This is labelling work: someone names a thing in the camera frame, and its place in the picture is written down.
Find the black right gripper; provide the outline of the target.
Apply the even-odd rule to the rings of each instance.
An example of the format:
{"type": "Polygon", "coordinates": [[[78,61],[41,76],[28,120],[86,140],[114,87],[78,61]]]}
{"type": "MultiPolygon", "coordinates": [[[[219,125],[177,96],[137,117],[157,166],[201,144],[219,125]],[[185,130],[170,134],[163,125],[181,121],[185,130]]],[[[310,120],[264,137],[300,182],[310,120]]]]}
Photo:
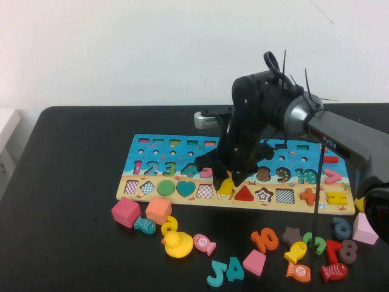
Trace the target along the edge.
{"type": "Polygon", "coordinates": [[[260,142],[265,128],[263,123],[230,121],[217,147],[195,159],[197,170],[212,168],[215,190],[221,188],[222,183],[229,178],[227,171],[231,171],[234,186],[238,187],[257,173],[260,161],[271,160],[274,156],[274,149],[260,142]]]}

